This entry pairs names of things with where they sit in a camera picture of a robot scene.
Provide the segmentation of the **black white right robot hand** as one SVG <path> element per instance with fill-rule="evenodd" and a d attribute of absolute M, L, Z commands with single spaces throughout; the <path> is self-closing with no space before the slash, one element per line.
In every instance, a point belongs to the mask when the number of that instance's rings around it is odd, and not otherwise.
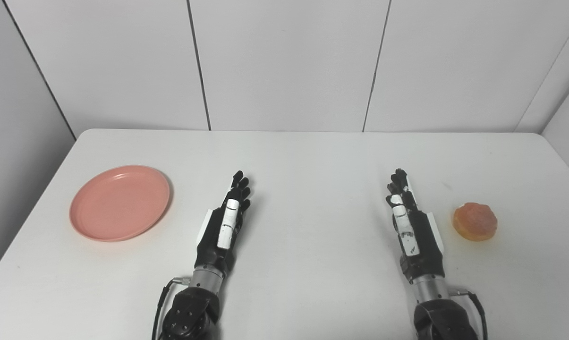
<path fill-rule="evenodd" d="M 443 254 L 434 234 L 429 215 L 419 209 L 408 173 L 398 168 L 387 185 L 386 202 L 401 247 L 399 264 L 411 284 L 422 276 L 445 277 Z"/>

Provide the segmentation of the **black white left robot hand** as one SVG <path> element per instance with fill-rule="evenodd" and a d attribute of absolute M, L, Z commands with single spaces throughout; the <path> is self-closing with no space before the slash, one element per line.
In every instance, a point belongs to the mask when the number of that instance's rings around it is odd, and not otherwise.
<path fill-rule="evenodd" d="M 232 271 L 236 261 L 234 249 L 237 237 L 243 226 L 245 212 L 251 205 L 251 201 L 248 199 L 251 194 L 249 183 L 250 181 L 241 170 L 233 175 L 228 193 L 222 201 L 221 206 L 211 211 L 204 234 L 196 246 L 196 261 L 194 267 L 203 267 L 204 265 L 207 267 L 211 266 L 224 273 L 224 275 L 228 275 Z M 238 208 L 236 210 L 234 224 L 230 228 L 232 234 L 229 237 L 231 239 L 229 248 L 226 249 L 218 246 L 218 240 L 224 215 L 226 211 L 230 210 L 227 207 L 230 200 L 238 202 Z"/>

